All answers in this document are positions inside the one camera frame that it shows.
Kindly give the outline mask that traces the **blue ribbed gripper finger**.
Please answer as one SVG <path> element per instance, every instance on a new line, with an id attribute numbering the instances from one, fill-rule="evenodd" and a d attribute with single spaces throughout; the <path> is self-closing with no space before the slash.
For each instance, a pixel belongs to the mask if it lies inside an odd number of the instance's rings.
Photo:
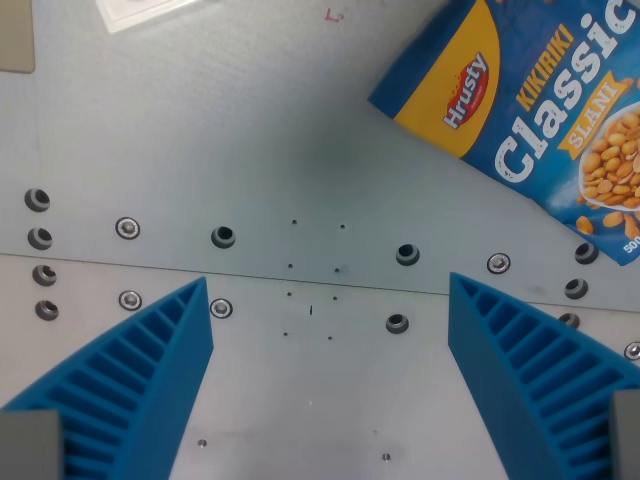
<path id="1" fill-rule="evenodd" d="M 212 352 L 199 278 L 104 332 L 3 408 L 60 415 L 67 479 L 166 479 Z"/>
<path id="2" fill-rule="evenodd" d="M 448 345 L 509 478 L 612 478 L 610 402 L 638 387 L 638 367 L 458 273 L 449 283 Z"/>

